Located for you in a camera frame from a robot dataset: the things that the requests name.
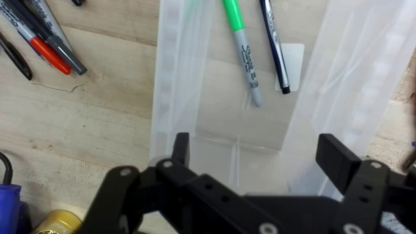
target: wood grain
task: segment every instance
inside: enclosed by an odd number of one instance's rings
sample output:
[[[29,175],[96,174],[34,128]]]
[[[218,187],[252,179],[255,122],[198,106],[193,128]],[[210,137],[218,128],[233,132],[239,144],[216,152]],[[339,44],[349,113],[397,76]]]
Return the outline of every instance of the wood grain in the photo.
[[[49,1],[89,67],[66,76],[14,27],[0,31],[34,70],[0,53],[0,149],[11,155],[37,223],[51,209],[85,214],[107,170],[149,163],[159,1]]]
[[[50,0],[63,25],[157,45],[159,0],[89,0],[83,7],[71,0]]]

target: blue object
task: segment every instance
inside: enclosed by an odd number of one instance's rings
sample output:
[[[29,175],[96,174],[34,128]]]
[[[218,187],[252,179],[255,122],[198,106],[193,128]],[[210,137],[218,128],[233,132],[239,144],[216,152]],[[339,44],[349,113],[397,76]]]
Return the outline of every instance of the blue object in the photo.
[[[0,234],[15,234],[21,206],[21,185],[0,184]]]

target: pen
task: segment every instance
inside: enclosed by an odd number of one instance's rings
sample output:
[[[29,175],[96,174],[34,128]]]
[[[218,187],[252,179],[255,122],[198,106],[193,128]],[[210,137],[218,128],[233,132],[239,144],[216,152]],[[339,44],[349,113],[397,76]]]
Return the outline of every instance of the pen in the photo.
[[[259,80],[258,80],[258,75],[252,58],[252,48],[246,35],[246,25],[245,25],[245,20],[244,20],[244,15],[242,15],[239,0],[223,0],[223,2],[224,2],[224,7],[227,11],[231,27],[235,31],[240,58],[241,58],[241,62],[244,63],[244,68],[252,89],[254,103],[257,106],[261,106],[262,94],[259,88]]]
[[[31,0],[31,2],[34,5],[36,10],[44,19],[45,24],[53,31],[53,33],[60,36],[66,45],[71,49],[71,44],[60,25],[60,23],[57,20],[51,7],[49,6],[46,0]]]
[[[18,18],[14,11],[0,0],[2,14],[16,27],[18,32],[53,66],[63,71],[64,74],[71,72],[71,66],[37,33],[34,33],[25,23]]]
[[[5,0],[14,12],[24,20],[33,31],[41,36],[71,64],[80,75],[88,71],[88,67],[73,54],[64,41],[50,31],[38,16],[21,0]]]
[[[19,70],[29,79],[32,80],[33,72],[23,57],[23,54],[16,49],[16,46],[10,42],[3,33],[0,32],[0,46],[5,49],[5,51],[10,55],[10,58],[14,61],[14,63],[19,67]]]
[[[283,93],[291,93],[289,75],[284,58],[284,50],[279,38],[278,27],[275,23],[275,14],[271,0],[261,0],[261,7],[265,18],[265,23],[268,31],[271,49],[275,59],[276,72]]]

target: screw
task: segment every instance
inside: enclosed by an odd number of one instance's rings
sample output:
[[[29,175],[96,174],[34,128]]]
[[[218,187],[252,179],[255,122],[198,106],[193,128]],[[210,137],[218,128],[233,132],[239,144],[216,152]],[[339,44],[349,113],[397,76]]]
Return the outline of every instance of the screw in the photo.
[[[363,228],[359,227],[358,224],[356,223],[346,223],[344,224],[344,231],[346,234],[365,234]]]
[[[164,167],[171,167],[171,166],[174,166],[172,161],[166,161],[164,162]]]
[[[372,162],[372,166],[376,167],[376,168],[379,168],[379,167],[382,167],[382,163],[374,161],[374,162]]]
[[[265,222],[259,227],[261,234],[279,234],[278,227],[271,222]]]
[[[120,175],[123,176],[128,176],[129,174],[132,174],[132,168],[131,167],[125,167],[120,171]]]

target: black cable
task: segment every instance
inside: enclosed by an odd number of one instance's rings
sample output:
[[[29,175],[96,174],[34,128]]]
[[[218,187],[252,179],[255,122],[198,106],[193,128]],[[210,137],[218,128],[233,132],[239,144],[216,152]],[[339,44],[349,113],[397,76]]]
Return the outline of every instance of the black cable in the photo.
[[[14,167],[11,159],[0,152],[0,159],[3,161],[6,166],[5,179],[3,184],[11,184],[14,178]]]

